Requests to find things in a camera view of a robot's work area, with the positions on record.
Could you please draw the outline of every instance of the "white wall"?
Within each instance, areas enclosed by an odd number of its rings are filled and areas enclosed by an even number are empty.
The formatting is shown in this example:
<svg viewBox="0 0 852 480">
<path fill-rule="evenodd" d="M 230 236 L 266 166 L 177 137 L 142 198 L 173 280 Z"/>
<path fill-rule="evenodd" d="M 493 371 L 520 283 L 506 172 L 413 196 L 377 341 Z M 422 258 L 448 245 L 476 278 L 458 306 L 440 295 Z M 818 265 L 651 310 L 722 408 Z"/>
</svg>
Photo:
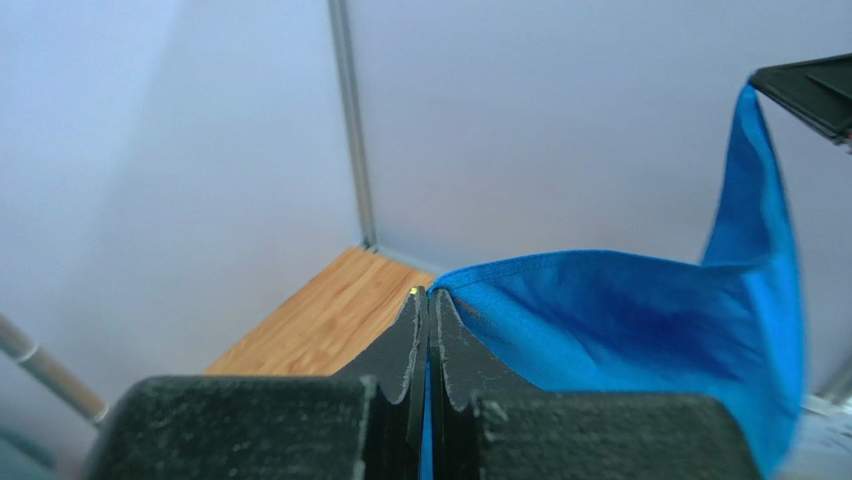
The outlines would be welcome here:
<svg viewBox="0 0 852 480">
<path fill-rule="evenodd" d="M 852 51 L 849 0 L 349 3 L 379 243 L 436 270 L 574 248 L 697 261 L 749 73 Z M 818 385 L 852 350 L 852 161 L 769 110 Z"/>
<path fill-rule="evenodd" d="M 199 373 L 359 238 L 325 2 L 0 9 L 0 311 L 106 400 Z M 91 429 L 0 358 L 0 427 Z"/>
</svg>

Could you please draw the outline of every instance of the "blue cloth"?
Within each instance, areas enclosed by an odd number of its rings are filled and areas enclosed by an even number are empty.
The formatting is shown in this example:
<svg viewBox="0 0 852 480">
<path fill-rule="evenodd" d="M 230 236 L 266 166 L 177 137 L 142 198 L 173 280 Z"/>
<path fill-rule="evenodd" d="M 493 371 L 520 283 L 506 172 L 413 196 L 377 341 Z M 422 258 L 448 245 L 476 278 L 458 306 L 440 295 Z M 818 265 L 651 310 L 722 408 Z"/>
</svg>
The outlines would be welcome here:
<svg viewBox="0 0 852 480">
<path fill-rule="evenodd" d="M 737 102 L 700 265 L 564 251 L 456 270 L 436 288 L 463 301 L 467 328 L 544 390 L 711 395 L 739 421 L 764 477 L 790 444 L 803 394 L 799 275 L 778 164 L 751 86 Z"/>
</svg>

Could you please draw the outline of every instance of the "wooden surface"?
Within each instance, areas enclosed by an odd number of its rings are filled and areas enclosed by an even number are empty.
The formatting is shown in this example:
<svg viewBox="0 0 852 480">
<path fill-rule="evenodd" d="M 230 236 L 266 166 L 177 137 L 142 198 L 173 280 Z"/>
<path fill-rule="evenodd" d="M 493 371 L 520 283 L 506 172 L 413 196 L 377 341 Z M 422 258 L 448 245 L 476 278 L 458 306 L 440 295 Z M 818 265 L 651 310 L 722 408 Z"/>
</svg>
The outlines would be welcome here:
<svg viewBox="0 0 852 480">
<path fill-rule="evenodd" d="M 350 248 L 213 362 L 212 375 L 330 375 L 396 319 L 434 277 Z"/>
</svg>

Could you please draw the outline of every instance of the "wooden board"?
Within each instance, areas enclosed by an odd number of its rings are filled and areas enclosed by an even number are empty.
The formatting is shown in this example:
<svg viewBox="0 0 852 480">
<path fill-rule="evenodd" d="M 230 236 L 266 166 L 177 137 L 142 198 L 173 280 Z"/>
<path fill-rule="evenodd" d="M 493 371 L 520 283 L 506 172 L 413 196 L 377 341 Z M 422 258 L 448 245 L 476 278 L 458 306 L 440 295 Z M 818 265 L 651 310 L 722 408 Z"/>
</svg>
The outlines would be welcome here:
<svg viewBox="0 0 852 480">
<path fill-rule="evenodd" d="M 330 375 L 396 319 L 434 277 L 350 248 L 213 362 L 211 375 Z"/>
</svg>

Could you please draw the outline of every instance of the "blue fabric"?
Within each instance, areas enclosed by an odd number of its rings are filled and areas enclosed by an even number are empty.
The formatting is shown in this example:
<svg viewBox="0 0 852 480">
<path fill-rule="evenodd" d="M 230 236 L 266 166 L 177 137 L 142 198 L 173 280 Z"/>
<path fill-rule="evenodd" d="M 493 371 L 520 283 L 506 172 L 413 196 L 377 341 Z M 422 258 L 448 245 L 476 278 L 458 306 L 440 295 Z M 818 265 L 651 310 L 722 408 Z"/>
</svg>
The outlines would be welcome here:
<svg viewBox="0 0 852 480">
<path fill-rule="evenodd" d="M 449 290 L 471 332 L 542 389 L 712 395 L 739 421 L 764 477 L 790 444 L 803 394 L 799 276 L 751 86 L 737 102 L 700 265 L 564 251 L 456 270 L 436 288 Z"/>
</svg>

